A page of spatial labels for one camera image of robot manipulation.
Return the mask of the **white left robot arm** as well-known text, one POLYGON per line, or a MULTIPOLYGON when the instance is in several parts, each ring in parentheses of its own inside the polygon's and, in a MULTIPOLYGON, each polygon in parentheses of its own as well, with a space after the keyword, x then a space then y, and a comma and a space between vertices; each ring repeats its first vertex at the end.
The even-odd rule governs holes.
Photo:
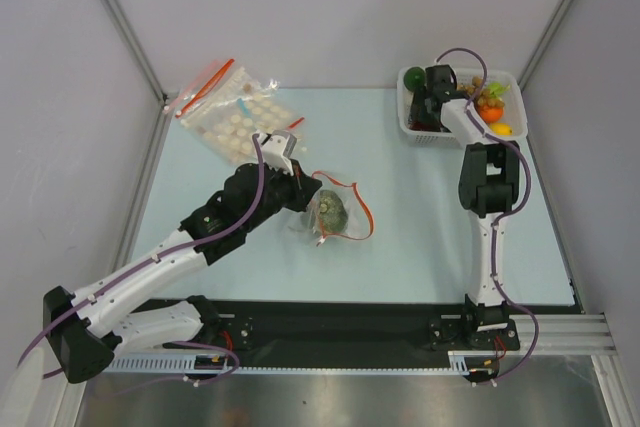
POLYGON ((220 323, 201 297, 146 312, 139 308, 170 284, 242 247, 249 233, 281 210, 305 211, 321 186, 298 164, 292 173, 243 164, 147 255, 74 292, 51 289, 43 297, 43 332, 60 373, 79 384, 131 350, 214 344, 220 323))

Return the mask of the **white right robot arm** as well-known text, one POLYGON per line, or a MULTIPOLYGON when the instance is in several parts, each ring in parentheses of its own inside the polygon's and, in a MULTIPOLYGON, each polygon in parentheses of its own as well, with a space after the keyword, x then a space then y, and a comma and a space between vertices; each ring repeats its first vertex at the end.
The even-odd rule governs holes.
POLYGON ((479 115, 474 96, 483 90, 458 87, 452 67, 411 67, 403 74, 411 95, 407 126, 414 131, 449 131, 464 148, 458 197, 469 214, 472 276, 457 318, 434 318, 428 327, 431 348, 497 351, 520 348, 502 282, 502 244, 506 215, 520 190, 520 150, 500 141, 479 115))

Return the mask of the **green lime ball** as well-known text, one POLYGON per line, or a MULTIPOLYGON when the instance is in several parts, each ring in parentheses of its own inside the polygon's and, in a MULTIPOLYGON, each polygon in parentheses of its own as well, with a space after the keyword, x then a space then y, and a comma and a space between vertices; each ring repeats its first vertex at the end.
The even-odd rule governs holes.
POLYGON ((410 67, 403 76, 403 83, 409 92, 415 92, 425 86, 426 71, 419 66, 410 67))

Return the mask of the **green netted melon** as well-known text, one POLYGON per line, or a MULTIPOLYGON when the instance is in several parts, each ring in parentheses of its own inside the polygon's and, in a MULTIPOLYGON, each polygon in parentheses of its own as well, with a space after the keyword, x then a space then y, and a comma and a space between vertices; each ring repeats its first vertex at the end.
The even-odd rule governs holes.
POLYGON ((343 234, 348 213, 339 195, 329 189, 319 190, 302 215, 302 225, 323 236, 343 234))

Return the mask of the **white plastic fruit basket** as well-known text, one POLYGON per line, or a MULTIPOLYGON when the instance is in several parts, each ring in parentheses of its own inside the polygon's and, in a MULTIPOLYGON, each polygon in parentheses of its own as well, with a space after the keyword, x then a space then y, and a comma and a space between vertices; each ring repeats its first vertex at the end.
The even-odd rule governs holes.
POLYGON ((452 127, 453 132, 416 131, 409 125, 413 93, 404 84, 405 73, 409 67, 401 68, 397 75, 397 116, 399 127, 408 142, 417 146, 464 147, 469 141, 486 143, 488 139, 484 133, 498 137, 504 141, 522 142, 528 136, 528 121, 520 88, 513 75, 506 71, 489 69, 487 83, 497 82, 506 86, 507 90, 500 95, 505 107, 501 123, 511 128, 511 135, 501 135, 493 131, 488 124, 469 106, 466 114, 465 99, 452 100, 442 109, 442 119, 446 127, 452 127))

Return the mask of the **clear zip bag red zipper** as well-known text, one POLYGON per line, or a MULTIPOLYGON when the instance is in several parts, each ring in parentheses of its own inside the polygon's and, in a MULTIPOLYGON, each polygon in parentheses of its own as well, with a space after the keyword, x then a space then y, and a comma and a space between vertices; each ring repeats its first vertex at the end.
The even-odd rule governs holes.
POLYGON ((333 240, 361 242, 372 237, 374 216, 357 182, 343 181, 321 170, 313 172, 311 178, 320 181, 320 189, 305 211, 290 217, 289 233, 316 247, 333 240))

